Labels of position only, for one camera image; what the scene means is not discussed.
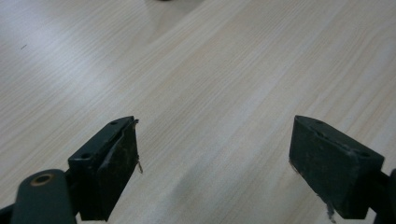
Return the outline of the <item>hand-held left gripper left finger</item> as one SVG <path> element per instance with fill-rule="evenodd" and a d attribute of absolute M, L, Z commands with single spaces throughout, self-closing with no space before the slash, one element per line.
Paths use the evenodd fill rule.
<path fill-rule="evenodd" d="M 137 123 L 133 116 L 109 122 L 68 158 L 72 203 L 82 220 L 109 219 L 139 163 Z"/>

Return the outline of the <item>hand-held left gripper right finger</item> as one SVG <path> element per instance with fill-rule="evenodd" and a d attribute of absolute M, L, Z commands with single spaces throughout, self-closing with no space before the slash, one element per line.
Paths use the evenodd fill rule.
<path fill-rule="evenodd" d="M 294 118 L 290 163 L 323 202 L 345 219 L 364 219 L 368 180 L 385 158 L 331 125 Z"/>

